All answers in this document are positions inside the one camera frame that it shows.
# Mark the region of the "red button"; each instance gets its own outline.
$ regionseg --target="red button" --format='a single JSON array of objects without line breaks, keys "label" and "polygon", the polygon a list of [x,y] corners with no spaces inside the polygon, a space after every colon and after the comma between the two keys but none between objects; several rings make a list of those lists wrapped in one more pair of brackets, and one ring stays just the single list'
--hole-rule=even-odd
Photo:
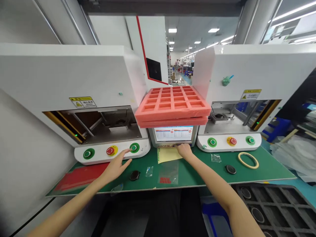
[{"label": "red button", "polygon": [[233,144],[233,145],[236,145],[236,144],[237,144],[237,140],[236,140],[235,138],[231,138],[231,139],[229,140],[229,142],[230,142],[231,144]]},{"label": "red button", "polygon": [[108,155],[112,155],[114,153],[114,148],[113,147],[109,147],[107,150],[106,150],[106,153]]}]

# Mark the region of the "yellow paper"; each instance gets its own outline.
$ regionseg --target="yellow paper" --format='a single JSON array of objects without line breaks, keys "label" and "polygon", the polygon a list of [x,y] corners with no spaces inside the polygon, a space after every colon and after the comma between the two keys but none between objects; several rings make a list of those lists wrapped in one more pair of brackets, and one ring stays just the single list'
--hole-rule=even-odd
[{"label": "yellow paper", "polygon": [[179,160],[182,158],[182,156],[179,155],[177,148],[175,147],[158,148],[157,155],[158,155],[158,164],[166,162],[166,161]]}]

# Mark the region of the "cable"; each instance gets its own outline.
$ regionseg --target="cable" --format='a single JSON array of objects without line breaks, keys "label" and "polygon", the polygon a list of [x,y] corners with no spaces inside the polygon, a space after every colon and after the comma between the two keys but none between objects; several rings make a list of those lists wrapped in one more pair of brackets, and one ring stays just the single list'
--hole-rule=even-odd
[{"label": "cable", "polygon": [[32,216],[27,222],[25,222],[19,229],[17,229],[12,235],[10,235],[9,237],[13,237],[15,236],[21,229],[23,229],[28,223],[30,223],[39,213],[41,213],[42,210],[44,210],[55,198],[53,197],[52,199],[50,199],[50,201],[48,203],[45,204],[45,206],[43,206],[37,213],[35,213],[34,216]]},{"label": "cable", "polygon": [[[246,163],[241,159],[241,157],[240,157],[241,155],[247,155],[247,156],[249,156],[250,158],[252,158],[252,159],[255,161],[256,165],[255,165],[255,166],[250,166],[250,165],[246,164]],[[250,168],[250,169],[255,170],[255,169],[258,169],[258,167],[259,167],[259,162],[257,161],[257,159],[256,159],[253,155],[251,155],[251,154],[249,154],[249,153],[247,153],[247,152],[241,152],[241,153],[239,153],[239,154],[238,154],[238,160],[239,160],[244,166],[246,166],[246,167],[248,167],[248,168]]]}]

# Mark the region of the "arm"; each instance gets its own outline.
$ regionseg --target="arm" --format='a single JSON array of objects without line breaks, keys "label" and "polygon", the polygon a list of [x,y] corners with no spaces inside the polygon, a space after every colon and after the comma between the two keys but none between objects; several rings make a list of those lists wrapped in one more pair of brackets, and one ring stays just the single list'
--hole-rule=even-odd
[{"label": "arm", "polygon": [[232,187],[214,170],[199,160],[188,144],[177,147],[179,154],[198,172],[210,192],[226,211],[234,237],[262,236],[264,234]]},{"label": "arm", "polygon": [[53,215],[47,218],[42,224],[36,227],[28,237],[37,236],[60,236],[64,230],[70,225],[70,223],[76,218],[79,212],[85,207],[85,205],[91,200],[91,198],[105,185],[119,177],[126,167],[132,162],[131,159],[126,161],[122,165],[124,155],[129,152],[130,149],[122,151],[115,157],[103,174],[100,175],[95,181],[93,181],[82,192],[75,196],[72,200],[67,202],[64,206],[58,209]]}]

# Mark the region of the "hand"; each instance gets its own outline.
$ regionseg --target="hand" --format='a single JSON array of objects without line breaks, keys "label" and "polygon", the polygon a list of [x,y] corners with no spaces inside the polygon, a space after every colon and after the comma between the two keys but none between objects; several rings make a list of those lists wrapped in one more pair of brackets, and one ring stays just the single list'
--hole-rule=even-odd
[{"label": "hand", "polygon": [[182,156],[186,161],[194,156],[189,144],[181,144],[177,146],[177,150],[180,156]]},{"label": "hand", "polygon": [[110,183],[114,179],[118,178],[123,171],[127,168],[127,166],[132,162],[132,159],[126,161],[124,165],[122,165],[122,160],[124,155],[130,152],[131,149],[126,149],[120,152],[108,165],[105,171],[98,177],[100,185],[104,187],[106,184]]}]

